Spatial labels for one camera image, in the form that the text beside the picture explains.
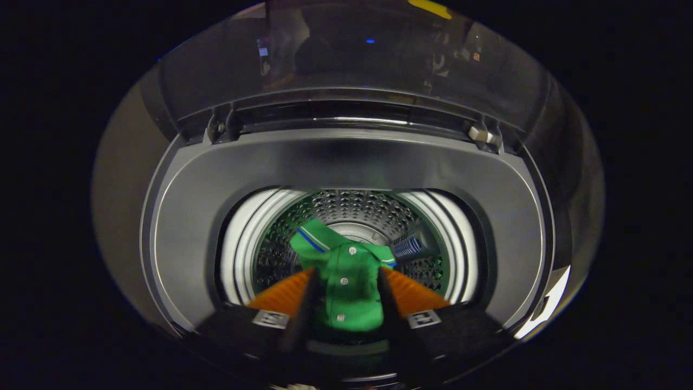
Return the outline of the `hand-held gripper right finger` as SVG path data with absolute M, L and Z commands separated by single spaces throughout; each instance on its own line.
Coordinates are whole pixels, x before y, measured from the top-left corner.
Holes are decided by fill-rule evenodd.
M 484 309 L 448 303 L 401 272 L 379 269 L 378 290 L 384 333 L 399 374 L 465 374 L 515 343 Z

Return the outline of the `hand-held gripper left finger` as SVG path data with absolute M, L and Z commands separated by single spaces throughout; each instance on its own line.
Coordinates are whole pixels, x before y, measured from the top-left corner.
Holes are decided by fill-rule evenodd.
M 301 348 L 319 300 L 320 272 L 309 268 L 258 294 L 249 304 L 227 304 L 195 329 L 223 353 L 277 358 Z

